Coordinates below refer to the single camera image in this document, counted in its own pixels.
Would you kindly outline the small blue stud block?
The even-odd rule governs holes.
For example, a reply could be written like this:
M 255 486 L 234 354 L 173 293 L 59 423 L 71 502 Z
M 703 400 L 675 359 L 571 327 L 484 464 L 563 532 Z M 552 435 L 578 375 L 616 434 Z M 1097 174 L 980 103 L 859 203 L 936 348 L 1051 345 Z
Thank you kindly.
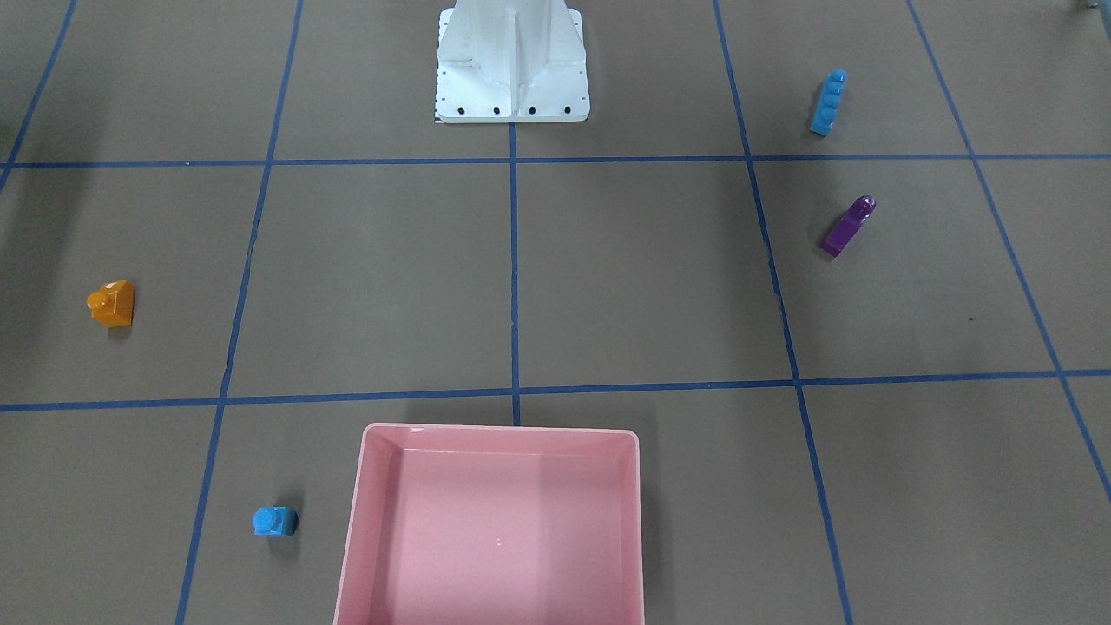
M 253 533 L 264 537 L 293 536 L 298 522 L 298 514 L 293 508 L 263 506 L 253 514 Z

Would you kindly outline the pink plastic box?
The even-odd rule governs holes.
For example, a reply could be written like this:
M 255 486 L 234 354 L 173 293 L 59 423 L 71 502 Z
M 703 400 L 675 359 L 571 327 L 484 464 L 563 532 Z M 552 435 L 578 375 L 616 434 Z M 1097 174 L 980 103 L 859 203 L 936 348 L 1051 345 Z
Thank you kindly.
M 627 430 L 369 424 L 337 624 L 643 624 Z

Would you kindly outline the long blue stud block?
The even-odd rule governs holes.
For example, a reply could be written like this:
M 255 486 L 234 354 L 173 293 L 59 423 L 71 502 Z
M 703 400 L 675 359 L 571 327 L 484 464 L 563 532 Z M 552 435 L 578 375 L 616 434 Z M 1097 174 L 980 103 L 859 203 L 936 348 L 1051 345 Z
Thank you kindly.
M 844 99 L 845 82 L 848 82 L 845 69 L 837 68 L 825 75 L 810 123 L 810 131 L 815 135 L 828 137 L 833 130 L 838 110 Z

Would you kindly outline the orange sloped block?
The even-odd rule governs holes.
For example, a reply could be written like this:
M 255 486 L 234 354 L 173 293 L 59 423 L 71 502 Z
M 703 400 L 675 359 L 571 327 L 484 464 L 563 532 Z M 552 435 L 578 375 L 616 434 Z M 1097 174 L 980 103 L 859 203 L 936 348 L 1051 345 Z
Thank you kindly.
M 136 285 L 128 280 L 106 282 L 86 299 L 90 317 L 104 327 L 124 327 L 134 323 Z

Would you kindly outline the purple sloped block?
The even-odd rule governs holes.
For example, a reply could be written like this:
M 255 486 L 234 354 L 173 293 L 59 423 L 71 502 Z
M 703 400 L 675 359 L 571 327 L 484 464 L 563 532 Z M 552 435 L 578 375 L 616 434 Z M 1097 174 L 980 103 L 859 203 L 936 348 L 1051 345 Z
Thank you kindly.
M 838 258 L 845 251 L 853 238 L 857 236 L 865 221 L 872 215 L 877 208 L 875 198 L 872 195 L 861 195 L 855 199 L 852 205 L 845 210 L 844 214 L 838 218 L 835 224 L 822 240 L 820 248 L 831 258 Z

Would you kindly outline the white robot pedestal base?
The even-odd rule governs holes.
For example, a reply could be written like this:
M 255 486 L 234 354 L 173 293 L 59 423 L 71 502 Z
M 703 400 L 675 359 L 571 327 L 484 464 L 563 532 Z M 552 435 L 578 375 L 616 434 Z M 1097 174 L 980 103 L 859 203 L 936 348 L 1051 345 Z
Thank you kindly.
M 436 122 L 584 122 L 581 12 L 563 1 L 457 1 L 437 20 Z

